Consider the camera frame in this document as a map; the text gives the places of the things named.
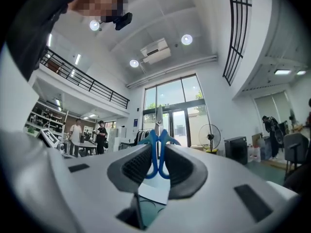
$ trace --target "railing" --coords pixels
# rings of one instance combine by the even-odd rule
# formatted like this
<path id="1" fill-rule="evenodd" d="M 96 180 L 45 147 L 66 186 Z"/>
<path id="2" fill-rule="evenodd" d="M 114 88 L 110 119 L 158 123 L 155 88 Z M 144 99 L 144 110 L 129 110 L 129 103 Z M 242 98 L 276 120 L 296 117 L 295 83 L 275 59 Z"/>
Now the railing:
<path id="1" fill-rule="evenodd" d="M 231 86 L 243 59 L 248 17 L 252 4 L 250 0 L 230 0 L 231 38 L 223 77 Z"/>
<path id="2" fill-rule="evenodd" d="M 76 84 L 84 90 L 127 109 L 129 99 L 88 76 L 48 47 L 46 47 L 44 56 L 41 58 L 40 62 L 59 76 Z"/>

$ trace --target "ceiling light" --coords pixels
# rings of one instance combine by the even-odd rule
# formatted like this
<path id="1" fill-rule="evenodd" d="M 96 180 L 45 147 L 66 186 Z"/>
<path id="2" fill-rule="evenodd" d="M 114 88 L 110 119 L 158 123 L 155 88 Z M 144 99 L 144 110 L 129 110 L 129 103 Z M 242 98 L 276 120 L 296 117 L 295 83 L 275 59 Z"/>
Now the ceiling light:
<path id="1" fill-rule="evenodd" d="M 297 72 L 297 75 L 304 75 L 306 73 L 306 71 L 299 71 Z"/>
<path id="2" fill-rule="evenodd" d="M 288 75 L 288 74 L 290 74 L 290 73 L 291 73 L 290 70 L 276 70 L 276 71 L 274 72 L 275 75 Z"/>
<path id="3" fill-rule="evenodd" d="M 139 66 L 139 63 L 138 63 L 137 60 L 131 60 L 131 61 L 130 61 L 130 65 L 131 65 L 131 67 L 138 67 L 138 66 Z"/>
<path id="4" fill-rule="evenodd" d="M 76 62 L 75 62 L 76 65 L 79 63 L 80 58 L 81 58 L 81 55 L 78 54 L 78 56 L 77 56 L 77 58 L 76 58 Z"/>
<path id="5" fill-rule="evenodd" d="M 181 42 L 184 45 L 190 45 L 192 43 L 192 36 L 190 34 L 185 34 L 182 38 L 181 38 Z"/>
<path id="6" fill-rule="evenodd" d="M 50 34 L 50 35 L 49 35 L 49 40 L 48 40 L 48 47 L 51 46 L 51 41 L 52 41 L 52 35 Z"/>
<path id="7" fill-rule="evenodd" d="M 98 20 L 92 20 L 90 23 L 89 23 L 89 27 L 93 30 L 93 31 L 96 31 L 99 29 L 99 21 Z"/>

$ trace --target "green floor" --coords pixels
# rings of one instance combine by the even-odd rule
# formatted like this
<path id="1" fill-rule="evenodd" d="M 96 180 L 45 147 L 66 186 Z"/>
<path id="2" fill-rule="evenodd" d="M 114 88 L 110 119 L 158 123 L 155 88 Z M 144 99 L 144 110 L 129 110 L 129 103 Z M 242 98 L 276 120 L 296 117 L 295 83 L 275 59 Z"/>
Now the green floor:
<path id="1" fill-rule="evenodd" d="M 283 185 L 285 170 L 255 161 L 249 162 L 245 166 L 262 179 Z"/>

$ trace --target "electric fan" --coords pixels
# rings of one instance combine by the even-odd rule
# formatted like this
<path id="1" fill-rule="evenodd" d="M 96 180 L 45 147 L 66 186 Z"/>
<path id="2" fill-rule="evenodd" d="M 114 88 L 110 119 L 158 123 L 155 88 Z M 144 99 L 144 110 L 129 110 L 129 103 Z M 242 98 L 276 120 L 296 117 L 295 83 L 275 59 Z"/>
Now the electric fan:
<path id="1" fill-rule="evenodd" d="M 199 131 L 199 141 L 205 150 L 212 152 L 220 143 L 220 131 L 213 124 L 205 124 Z"/>

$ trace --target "black pants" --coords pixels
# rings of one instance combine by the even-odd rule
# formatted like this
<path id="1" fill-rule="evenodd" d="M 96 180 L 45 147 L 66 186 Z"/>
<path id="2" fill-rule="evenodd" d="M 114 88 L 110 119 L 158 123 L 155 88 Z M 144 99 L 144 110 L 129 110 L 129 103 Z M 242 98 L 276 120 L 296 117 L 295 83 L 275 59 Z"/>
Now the black pants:
<path id="1" fill-rule="evenodd" d="M 104 154 L 104 143 L 103 142 L 97 143 L 97 153 Z"/>
<path id="2" fill-rule="evenodd" d="M 276 140 L 276 135 L 273 131 L 270 131 L 270 142 L 272 149 L 272 157 L 276 157 L 276 155 L 278 154 L 278 142 Z"/>
<path id="3" fill-rule="evenodd" d="M 72 155 L 72 150 L 73 150 L 73 143 L 72 141 L 70 141 L 70 149 L 69 149 L 69 154 Z M 74 146 L 74 156 L 78 157 L 78 153 L 79 153 L 79 146 Z"/>

